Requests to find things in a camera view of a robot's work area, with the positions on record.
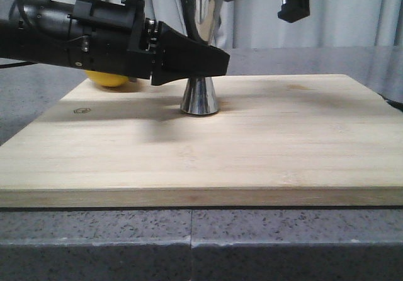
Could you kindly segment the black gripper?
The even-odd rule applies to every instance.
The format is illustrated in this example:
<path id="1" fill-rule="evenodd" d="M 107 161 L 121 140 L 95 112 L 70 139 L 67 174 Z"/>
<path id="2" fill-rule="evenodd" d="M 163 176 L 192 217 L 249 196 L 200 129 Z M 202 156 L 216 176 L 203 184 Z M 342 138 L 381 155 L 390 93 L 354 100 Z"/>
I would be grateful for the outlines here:
<path id="1" fill-rule="evenodd" d="M 71 66 L 142 79 L 151 76 L 152 85 L 226 74 L 229 54 L 196 42 L 162 21 L 157 26 L 152 67 L 144 6 L 144 0 L 123 0 L 123 4 L 76 0 L 70 18 Z"/>

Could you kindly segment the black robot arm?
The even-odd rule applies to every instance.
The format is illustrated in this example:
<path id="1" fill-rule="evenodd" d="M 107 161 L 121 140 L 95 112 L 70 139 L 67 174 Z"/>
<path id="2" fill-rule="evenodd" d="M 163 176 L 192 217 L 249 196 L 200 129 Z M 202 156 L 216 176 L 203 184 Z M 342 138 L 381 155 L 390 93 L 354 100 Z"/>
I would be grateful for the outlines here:
<path id="1" fill-rule="evenodd" d="M 144 13 L 143 0 L 1 0 L 1 57 L 148 79 L 223 76 L 229 55 Z"/>

